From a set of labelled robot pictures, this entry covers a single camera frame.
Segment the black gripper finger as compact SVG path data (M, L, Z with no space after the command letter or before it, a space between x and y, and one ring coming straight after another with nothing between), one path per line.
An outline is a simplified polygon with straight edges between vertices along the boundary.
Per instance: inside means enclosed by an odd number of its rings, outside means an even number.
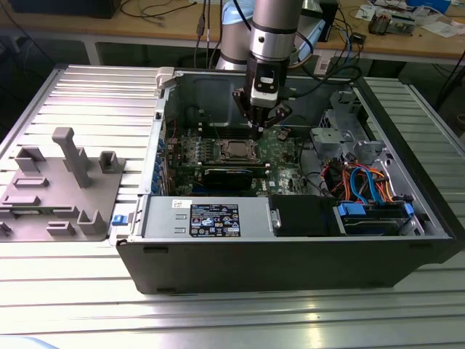
M244 89L236 89L232 92L232 98L242 117L247 120L247 124L251 129L251 138L258 140L261 137L259 121L256 108L251 104L250 97L245 93Z
M264 131L279 122L287 119L293 112L292 108L286 104L279 104L275 108L260 108L259 137L262 137Z

